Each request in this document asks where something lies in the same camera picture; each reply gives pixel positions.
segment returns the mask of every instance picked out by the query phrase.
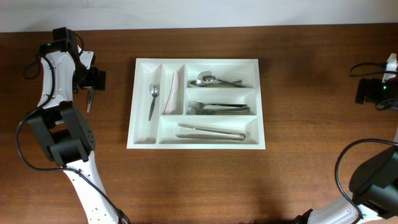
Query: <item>white wall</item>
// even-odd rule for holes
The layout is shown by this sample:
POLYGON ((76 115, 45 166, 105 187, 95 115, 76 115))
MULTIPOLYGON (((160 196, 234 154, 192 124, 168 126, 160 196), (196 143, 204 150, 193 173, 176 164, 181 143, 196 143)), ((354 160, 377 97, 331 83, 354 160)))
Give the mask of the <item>white wall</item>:
POLYGON ((398 0, 1 0, 0 32, 398 22, 398 0))

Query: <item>pink knife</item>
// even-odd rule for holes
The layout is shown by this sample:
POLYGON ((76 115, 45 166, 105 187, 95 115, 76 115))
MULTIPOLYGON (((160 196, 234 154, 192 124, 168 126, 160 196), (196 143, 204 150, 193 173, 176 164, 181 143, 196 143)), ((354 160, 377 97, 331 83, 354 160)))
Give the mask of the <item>pink knife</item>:
POLYGON ((172 114, 173 102, 174 102, 174 93, 177 90, 178 90, 178 73, 174 72, 173 73, 172 89, 170 91, 169 99, 167 100, 167 103, 166 103, 166 109, 164 109, 164 114, 172 114))

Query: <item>brown table surface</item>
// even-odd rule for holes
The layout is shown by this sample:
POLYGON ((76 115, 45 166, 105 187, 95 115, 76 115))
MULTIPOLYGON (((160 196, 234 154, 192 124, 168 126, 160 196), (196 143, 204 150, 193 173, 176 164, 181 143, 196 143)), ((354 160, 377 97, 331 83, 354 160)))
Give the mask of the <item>brown table surface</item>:
MULTIPOLYGON (((333 171, 347 144, 396 133, 397 112, 354 103, 359 78, 348 70, 398 52, 398 24, 78 33, 107 81, 89 114, 86 91, 73 100, 95 132, 107 194, 135 222, 294 218, 341 197, 333 171), (126 149, 136 58, 258 58, 267 149, 126 149)), ((24 80, 22 68, 51 40, 50 32, 0 34, 0 223, 87 223, 65 174, 28 169, 14 144, 17 124, 42 91, 42 78, 24 80)), ((54 165, 27 125, 20 139, 31 163, 54 165)), ((385 148, 364 144, 347 154, 345 189, 355 168, 385 148)))

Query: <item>silverware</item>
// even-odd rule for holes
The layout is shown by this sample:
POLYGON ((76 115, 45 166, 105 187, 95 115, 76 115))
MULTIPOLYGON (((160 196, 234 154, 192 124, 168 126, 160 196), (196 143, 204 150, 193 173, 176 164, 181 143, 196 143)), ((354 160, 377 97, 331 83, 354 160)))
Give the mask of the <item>silverware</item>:
POLYGON ((198 79, 201 81, 204 81, 206 84, 209 84, 213 81, 219 81, 221 83, 225 83, 225 84, 229 84, 232 86, 236 86, 236 87, 240 87, 240 88, 246 88, 247 86, 245 85, 241 85, 241 84, 237 84, 237 83, 231 83, 225 80, 220 80, 219 78, 216 78, 216 76, 211 72, 211 71, 205 71, 205 72, 201 72, 198 75, 198 79))
MULTIPOLYGON (((231 83, 237 83, 237 84, 242 84, 242 80, 235 80, 235 81, 231 81, 231 83)), ((204 81, 201 80, 191 80, 189 81, 189 87, 207 87, 208 85, 225 85, 225 83, 220 83, 220 82, 212 82, 209 84, 206 84, 204 81)))
POLYGON ((232 108, 232 109, 197 109, 196 115, 217 115, 217 114, 237 114, 250 113, 250 107, 232 108))
POLYGON ((248 105, 225 104, 225 103, 200 103, 200 102, 194 102, 194 101, 189 101, 188 102, 188 106, 191 107, 191 108, 195 108, 195 109, 202 109, 202 108, 204 108, 205 106, 208 106, 208 105, 211 105, 211 106, 231 106, 231 107, 239 107, 239 108, 248 106, 248 105))
POLYGON ((157 96, 159 96, 159 87, 157 85, 152 85, 152 88, 150 89, 151 95, 154 97, 152 100, 152 104, 150 105, 150 110, 149 110, 149 121, 152 118, 152 113, 154 112, 155 108, 155 99, 157 96))
POLYGON ((93 104, 93 101, 94 101, 94 90, 90 89, 88 91, 87 113, 90 112, 91 104, 93 104))
POLYGON ((218 135, 211 135, 211 134, 176 134, 176 137, 178 138, 198 138, 198 139, 224 139, 224 140, 238 140, 238 141, 243 141, 246 139, 246 135, 244 133, 237 133, 237 132, 231 132, 231 131, 223 131, 219 129, 213 129, 213 128, 203 128, 203 127, 197 127, 197 126, 192 126, 188 124, 178 124, 181 128, 190 128, 198 131, 208 131, 212 133, 220 133, 220 134, 229 134, 231 136, 235 137, 229 137, 229 136, 218 136, 218 135))

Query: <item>utensil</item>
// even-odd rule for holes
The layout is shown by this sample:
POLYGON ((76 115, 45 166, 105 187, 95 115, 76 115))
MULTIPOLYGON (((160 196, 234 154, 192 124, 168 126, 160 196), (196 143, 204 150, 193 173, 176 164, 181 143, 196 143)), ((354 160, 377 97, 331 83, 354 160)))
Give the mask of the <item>utensil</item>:
MULTIPOLYGON (((231 83, 242 84, 242 80, 231 81, 231 83)), ((206 84, 204 81, 201 81, 201 80, 191 80, 191 81, 189 81, 189 87, 207 87, 208 85, 218 85, 218 84, 225 85, 225 83, 220 83, 220 82, 214 82, 214 83, 206 84)))
POLYGON ((198 131, 208 131, 212 133, 220 133, 220 134, 229 134, 235 137, 229 136, 219 136, 219 135, 211 135, 211 134, 176 134, 178 138, 198 138, 198 139, 224 139, 224 140, 238 140, 243 141, 246 139, 246 135, 244 133, 237 133, 231 131, 224 131, 220 129, 213 129, 213 128, 203 128, 198 126, 192 126, 188 124, 178 124, 181 128, 190 128, 198 131))
POLYGON ((197 109, 196 115, 216 115, 216 114, 237 114, 237 113, 250 113, 250 107, 232 108, 232 109, 197 109))
POLYGON ((164 114, 171 114, 174 102, 174 93, 178 90, 178 73, 173 73, 172 89, 170 90, 169 99, 166 103, 166 108, 164 109, 164 114))
POLYGON ((228 82, 228 81, 225 81, 225 80, 220 80, 220 79, 216 78, 216 76, 211 71, 205 71, 205 72, 199 73, 198 79, 201 80, 201 81, 204 81, 206 84, 207 83, 211 83, 213 81, 219 81, 221 83, 229 84, 229 85, 240 87, 240 88, 246 88, 247 87, 247 86, 242 85, 242 84, 237 84, 237 83, 232 83, 232 82, 228 82))
POLYGON ((91 104, 93 104, 93 101, 94 101, 94 90, 90 89, 88 92, 87 113, 90 112, 91 104))
POLYGON ((155 99, 157 96, 159 96, 159 87, 157 85, 152 85, 152 88, 150 89, 150 93, 154 97, 154 99, 152 100, 152 104, 150 105, 148 121, 150 121, 150 119, 152 118, 152 113, 154 112, 155 99))
POLYGON ((194 102, 194 101, 189 101, 188 106, 191 108, 195 109, 202 109, 205 106, 231 106, 231 107, 245 107, 248 105, 239 105, 239 104, 225 104, 225 103, 200 103, 200 102, 194 102))

